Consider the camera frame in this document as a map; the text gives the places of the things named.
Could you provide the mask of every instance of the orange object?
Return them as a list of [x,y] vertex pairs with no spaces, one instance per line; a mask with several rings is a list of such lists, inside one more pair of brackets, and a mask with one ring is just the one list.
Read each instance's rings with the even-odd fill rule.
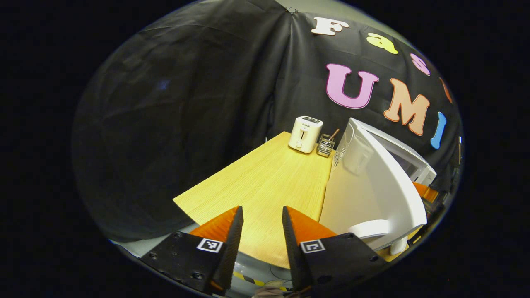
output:
[[219,291],[222,291],[223,288],[221,286],[219,286],[218,284],[215,283],[215,281],[211,281],[210,282],[210,285],[216,289],[218,289]]
[[449,95],[449,90],[445,86],[444,80],[440,78],[440,81],[441,81],[441,84],[444,86],[445,96],[447,96],[447,99],[449,100],[450,103],[453,103],[453,99],[451,98],[451,95]]
[[319,222],[310,218],[309,216],[303,214],[302,212],[289,206],[286,207],[287,211],[289,212],[291,224],[293,225],[297,245],[300,245],[300,242],[302,241],[337,236],[337,234],[335,234],[333,231],[321,225]]
[[427,200],[429,203],[433,203],[436,197],[438,197],[438,192],[433,190],[432,188],[413,182],[414,186],[416,187],[416,190],[420,194],[420,197]]
[[236,206],[225,213],[210,219],[208,222],[200,225],[195,230],[191,231],[190,235],[208,238],[217,241],[226,242],[228,232],[234,221],[234,216],[239,206]]
[[335,130],[335,132],[330,137],[330,141],[333,140],[333,138],[335,138],[335,136],[339,133],[339,130],[340,129],[338,129],[338,128],[337,128],[337,130]]

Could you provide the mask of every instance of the black backdrop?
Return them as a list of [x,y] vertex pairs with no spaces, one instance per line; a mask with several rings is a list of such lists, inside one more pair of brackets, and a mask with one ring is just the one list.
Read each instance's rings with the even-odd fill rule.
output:
[[[16,296],[191,296],[130,263],[102,236],[76,191],[69,153],[77,101],[97,67],[138,30],[182,4],[72,1],[3,9],[5,144],[16,157],[6,162],[16,190],[5,193],[6,268],[10,284],[21,285]],[[462,1],[356,5],[436,65],[458,99],[469,140],[461,189],[438,229],[399,264],[358,287],[356,296],[515,292],[524,284],[515,254],[521,246],[510,234],[518,228],[502,222],[520,216],[513,207],[523,209],[516,194],[524,176],[513,174],[503,184],[508,176],[501,169],[520,164],[527,150],[507,141],[522,137],[523,129],[503,132],[496,124],[515,127],[514,113],[523,106],[496,107],[498,99],[521,101],[511,89],[495,93],[492,86],[508,79],[522,84],[523,72],[517,67],[521,55],[498,50],[493,36],[503,33],[499,16],[520,21],[521,15]],[[508,42],[522,46],[521,38],[498,41]],[[492,68],[497,72],[485,76]],[[500,109],[506,106],[513,113]]]
[[[78,104],[72,160],[81,198],[109,239],[151,239],[189,225],[168,198],[265,137],[290,131],[297,115],[323,121],[322,132],[330,135],[349,117],[377,127],[425,158],[437,173],[434,189],[450,190],[462,125],[458,101],[451,104],[440,83],[443,76],[399,40],[387,36],[399,55],[364,42],[368,32],[385,33],[356,22],[351,12],[340,17],[349,24],[345,32],[315,36],[313,17],[337,17],[312,13],[324,7],[299,8],[309,13],[291,15],[273,0],[189,5],[142,28],[100,66]],[[409,54],[423,57],[429,76],[412,67]],[[377,74],[380,82],[364,108],[329,100],[328,63]],[[422,136],[383,117],[391,105],[391,78],[429,98]],[[347,80],[343,88],[355,94],[360,81]],[[447,124],[436,150],[429,137],[438,112]]]

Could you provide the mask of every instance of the wire mesh cup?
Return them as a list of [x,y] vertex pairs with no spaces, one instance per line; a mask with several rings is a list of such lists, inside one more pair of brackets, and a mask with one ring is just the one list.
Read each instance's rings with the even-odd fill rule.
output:
[[320,136],[319,145],[316,149],[316,153],[321,156],[328,157],[335,146],[335,141],[330,140],[331,136],[322,134]]

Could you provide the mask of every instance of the foam letter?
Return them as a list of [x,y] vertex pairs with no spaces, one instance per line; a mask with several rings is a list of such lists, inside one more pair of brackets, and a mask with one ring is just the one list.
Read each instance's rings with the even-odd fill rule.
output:
[[431,146],[434,147],[434,149],[440,149],[441,136],[444,134],[446,123],[447,119],[445,118],[444,114],[438,112],[438,126],[436,127],[436,133],[434,134],[434,137],[431,139]]
[[359,90],[359,96],[353,98],[344,94],[344,83],[346,75],[351,73],[351,69],[340,64],[328,64],[326,67],[330,71],[328,83],[326,85],[326,92],[329,98],[335,103],[350,109],[364,108],[370,101],[374,83],[379,81],[379,78],[368,72],[358,72],[362,83]]
[[313,33],[317,34],[326,34],[326,35],[335,35],[335,32],[342,31],[342,27],[350,27],[345,22],[336,21],[332,19],[326,19],[324,17],[315,17],[316,20],[316,28],[311,30]]
[[394,94],[390,107],[383,112],[383,115],[388,120],[398,122],[400,119],[398,111],[401,108],[401,124],[406,125],[414,117],[409,124],[409,129],[419,136],[423,135],[423,123],[425,123],[427,108],[430,106],[429,100],[419,94],[414,102],[411,102],[409,89],[405,83],[396,78],[390,79],[390,82],[394,85]]
[[444,80],[440,78],[441,84],[444,86],[445,96],[447,96],[447,99],[450,103],[453,103],[453,99],[451,98],[451,95],[449,95],[449,89],[445,86]]
[[367,37],[366,40],[368,40],[368,42],[371,43],[372,45],[383,48],[393,54],[398,53],[398,51],[396,51],[396,49],[394,48],[394,44],[390,40],[388,40],[386,37],[380,36],[379,34],[375,34],[375,33],[368,33],[368,35],[370,36]]
[[425,64],[420,57],[414,55],[413,53],[410,53],[410,57],[412,57],[412,63],[417,69],[421,70],[421,72],[426,75],[430,75],[430,71],[427,69],[427,64]]

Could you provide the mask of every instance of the light wood tabletop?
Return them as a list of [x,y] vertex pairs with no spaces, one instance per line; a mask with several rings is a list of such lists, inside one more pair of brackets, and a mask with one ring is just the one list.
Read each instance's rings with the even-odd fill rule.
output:
[[318,221],[335,151],[329,157],[290,148],[283,132],[208,179],[174,198],[195,222],[243,206],[239,251],[272,265],[289,268],[283,206]]

